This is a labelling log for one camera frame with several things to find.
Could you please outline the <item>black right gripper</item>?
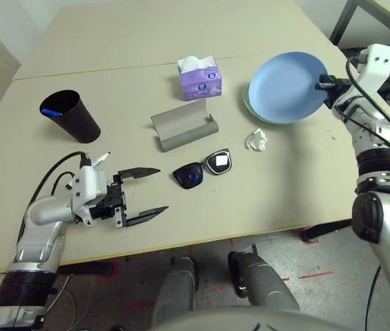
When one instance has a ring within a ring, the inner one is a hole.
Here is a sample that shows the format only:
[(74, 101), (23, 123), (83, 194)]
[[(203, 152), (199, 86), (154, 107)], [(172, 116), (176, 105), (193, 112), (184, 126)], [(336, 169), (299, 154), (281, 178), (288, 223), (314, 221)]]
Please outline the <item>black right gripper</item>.
[(352, 83), (350, 79), (336, 79), (333, 75), (321, 74), (315, 85), (316, 90), (326, 90), (324, 104), (328, 109), (332, 109), (335, 99), (341, 97), (348, 91)]

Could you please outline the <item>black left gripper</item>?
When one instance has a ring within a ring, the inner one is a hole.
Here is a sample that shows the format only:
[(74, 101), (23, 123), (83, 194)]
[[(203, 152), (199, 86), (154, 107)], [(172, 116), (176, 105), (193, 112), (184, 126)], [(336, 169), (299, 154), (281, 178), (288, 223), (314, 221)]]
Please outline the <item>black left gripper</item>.
[(113, 182), (107, 186), (106, 196), (93, 208), (90, 209), (91, 217), (95, 219), (113, 218), (116, 228), (131, 227), (150, 221), (152, 218), (168, 209), (168, 206), (153, 208), (140, 212), (136, 217), (127, 219), (126, 200), (122, 188), (123, 179), (139, 179), (161, 172), (157, 168), (130, 168), (120, 170), (113, 176)]

